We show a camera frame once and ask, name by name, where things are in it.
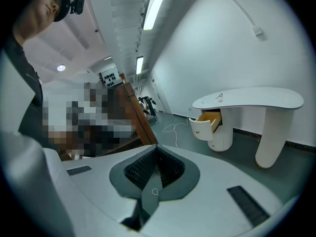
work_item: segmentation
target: baseboard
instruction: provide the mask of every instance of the baseboard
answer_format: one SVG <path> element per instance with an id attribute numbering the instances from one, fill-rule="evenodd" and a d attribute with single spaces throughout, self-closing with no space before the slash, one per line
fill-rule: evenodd
<path id="1" fill-rule="evenodd" d="M 183 115 L 179 115 L 179 114 L 175 114 L 173 113 L 174 116 L 180 117 L 180 118 L 184 118 L 186 119 L 187 116 L 183 116 Z M 238 128 L 234 128 L 234 132 L 235 133 L 240 133 L 243 135 L 247 135 L 249 137 L 255 138 L 257 140 L 261 140 L 261 135 L 254 133 L 254 132 L 248 132 L 245 130 L 241 130 Z M 307 145 L 303 145 L 303 144 L 299 144 L 299 143 L 295 143 L 295 142 L 291 142 L 291 141 L 286 141 L 285 142 L 285 146 L 289 147 L 289 148 L 295 148 L 295 149 L 299 149 L 305 152 L 310 152 L 310 153 L 316 153 L 316 147 L 312 147 L 312 146 L 307 146 Z"/>

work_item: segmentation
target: power cord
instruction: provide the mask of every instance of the power cord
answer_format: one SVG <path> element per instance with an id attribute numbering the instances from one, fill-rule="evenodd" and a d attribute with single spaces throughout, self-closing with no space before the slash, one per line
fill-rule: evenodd
<path id="1" fill-rule="evenodd" d="M 185 125 L 185 126 L 188 126 L 188 118 L 189 118 L 189 117 L 187 117 L 187 124 L 183 124 L 183 123 L 171 124 L 171 125 L 167 126 L 164 130 L 162 130 L 162 132 L 175 132 L 175 134 L 176 134 L 176 147 L 177 147 L 177 148 L 178 148 L 178 145 L 177 145 L 177 132 L 175 131 L 176 126 L 179 125 L 179 124 L 183 124 L 183 125 Z M 170 126 L 172 126 L 172 125 L 174 125 L 174 127 L 173 127 L 173 129 L 172 129 L 171 131 L 165 131 L 168 127 L 170 127 Z"/>

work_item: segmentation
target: green floor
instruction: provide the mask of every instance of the green floor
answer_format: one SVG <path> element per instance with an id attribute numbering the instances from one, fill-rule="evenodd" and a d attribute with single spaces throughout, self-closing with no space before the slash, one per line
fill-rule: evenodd
<path id="1" fill-rule="evenodd" d="M 159 144 L 175 147 L 175 133 L 162 132 L 166 126 L 173 123 L 186 123 L 186 120 L 161 112 L 157 113 L 157 121 L 152 126 L 152 130 Z M 316 157 L 313 153 L 284 147 L 271 168 L 260 169 L 254 161 L 259 145 L 259 142 L 254 138 L 234 133 L 232 147 L 226 152 L 216 153 L 210 150 L 206 141 L 194 137 L 190 124 L 188 126 L 178 125 L 176 132 L 179 148 L 222 159 L 233 164 L 268 187 L 283 203 L 300 193 Z"/>

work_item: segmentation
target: ceiling light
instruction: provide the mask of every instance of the ceiling light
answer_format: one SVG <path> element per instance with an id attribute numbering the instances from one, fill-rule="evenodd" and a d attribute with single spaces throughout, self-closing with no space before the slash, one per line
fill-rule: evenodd
<path id="1" fill-rule="evenodd" d="M 62 64 L 62 65 L 59 65 L 59 66 L 57 67 L 57 70 L 58 70 L 58 71 L 64 71 L 65 68 L 66 68 L 66 66 Z"/>
<path id="2" fill-rule="evenodd" d="M 160 6 L 163 0 L 148 0 L 148 7 L 144 19 L 144 30 L 151 30 L 154 27 Z"/>
<path id="3" fill-rule="evenodd" d="M 136 61 L 136 74 L 137 75 L 142 72 L 143 61 L 144 61 L 143 56 L 137 57 L 137 61 Z"/>

